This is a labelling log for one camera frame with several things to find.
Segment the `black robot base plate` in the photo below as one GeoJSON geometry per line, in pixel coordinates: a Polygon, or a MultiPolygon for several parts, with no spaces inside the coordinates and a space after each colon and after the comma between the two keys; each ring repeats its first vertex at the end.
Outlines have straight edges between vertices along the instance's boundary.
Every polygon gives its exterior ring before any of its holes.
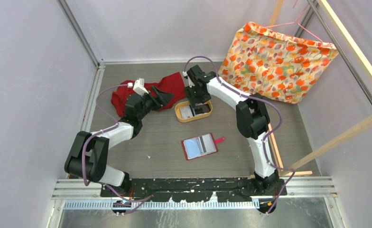
{"type": "Polygon", "coordinates": [[[278,193],[286,195],[282,190],[284,180],[279,179],[268,188],[262,187],[258,181],[246,177],[236,178],[134,178],[125,180],[119,186],[104,186],[101,197],[132,197],[141,200],[150,196],[152,202],[179,203],[185,201],[208,202],[216,198],[218,202],[247,202],[253,196],[265,196],[271,199],[278,193]]]}

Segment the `white VIP card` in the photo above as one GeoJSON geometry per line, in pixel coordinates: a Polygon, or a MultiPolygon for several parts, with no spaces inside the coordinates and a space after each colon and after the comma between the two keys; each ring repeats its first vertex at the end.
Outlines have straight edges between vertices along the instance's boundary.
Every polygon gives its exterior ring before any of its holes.
{"type": "Polygon", "coordinates": [[[193,117],[193,112],[190,106],[182,106],[179,108],[182,119],[188,119],[193,117]]]}

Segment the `red card holder wallet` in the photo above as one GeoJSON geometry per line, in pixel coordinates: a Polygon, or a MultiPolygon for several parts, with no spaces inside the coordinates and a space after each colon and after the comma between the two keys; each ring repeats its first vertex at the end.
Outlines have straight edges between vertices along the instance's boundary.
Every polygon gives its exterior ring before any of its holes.
{"type": "Polygon", "coordinates": [[[225,137],[215,139],[212,133],[188,138],[181,141],[181,146],[187,161],[204,157],[218,152],[218,144],[222,143],[225,137]]]}

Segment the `white magnetic stripe card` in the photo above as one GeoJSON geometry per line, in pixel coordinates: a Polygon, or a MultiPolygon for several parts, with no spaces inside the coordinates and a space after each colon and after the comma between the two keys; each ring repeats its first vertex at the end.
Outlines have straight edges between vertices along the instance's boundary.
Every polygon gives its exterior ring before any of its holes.
{"type": "Polygon", "coordinates": [[[207,155],[218,151],[214,138],[210,133],[198,136],[197,140],[202,155],[207,155]]]}

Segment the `yellow oval tray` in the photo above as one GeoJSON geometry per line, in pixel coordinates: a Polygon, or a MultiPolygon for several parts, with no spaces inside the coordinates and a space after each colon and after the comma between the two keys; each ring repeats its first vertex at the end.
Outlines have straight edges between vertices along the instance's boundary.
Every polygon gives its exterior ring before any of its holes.
{"type": "Polygon", "coordinates": [[[191,121],[195,121],[195,120],[199,120],[199,119],[209,117],[212,113],[213,106],[212,106],[212,103],[210,101],[206,102],[205,104],[210,107],[210,109],[211,109],[210,112],[205,113],[205,114],[200,114],[200,115],[193,115],[193,117],[188,118],[188,119],[182,119],[179,108],[182,107],[182,106],[190,106],[190,102],[189,101],[184,101],[184,102],[180,102],[180,103],[176,104],[175,108],[174,108],[174,111],[175,111],[177,120],[181,123],[187,123],[187,122],[191,122],[191,121]]]}

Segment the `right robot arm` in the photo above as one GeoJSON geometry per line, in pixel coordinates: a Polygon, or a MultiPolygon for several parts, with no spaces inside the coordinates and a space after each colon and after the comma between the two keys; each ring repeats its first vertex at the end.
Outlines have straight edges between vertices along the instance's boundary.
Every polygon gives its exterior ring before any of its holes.
{"type": "Polygon", "coordinates": [[[235,110],[237,129],[247,138],[254,159],[256,190],[268,195],[274,190],[279,174],[271,156],[268,142],[270,117],[262,96],[243,92],[215,72],[203,72],[198,65],[182,75],[188,81],[184,91],[192,106],[205,103],[215,96],[235,110]]]}

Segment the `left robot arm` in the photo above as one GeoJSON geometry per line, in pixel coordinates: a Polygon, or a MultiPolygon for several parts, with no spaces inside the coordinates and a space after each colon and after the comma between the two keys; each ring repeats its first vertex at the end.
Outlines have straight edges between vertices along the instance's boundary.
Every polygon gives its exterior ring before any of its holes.
{"type": "Polygon", "coordinates": [[[173,94],[155,86],[149,91],[135,89],[135,93],[126,99],[124,116],[116,124],[93,133],[77,133],[65,161],[65,172],[82,178],[85,185],[90,182],[108,184],[118,196],[126,196],[130,192],[130,183],[125,180],[127,173],[107,164],[108,152],[119,143],[137,136],[142,119],[149,112],[169,104],[173,97],[173,94]]]}

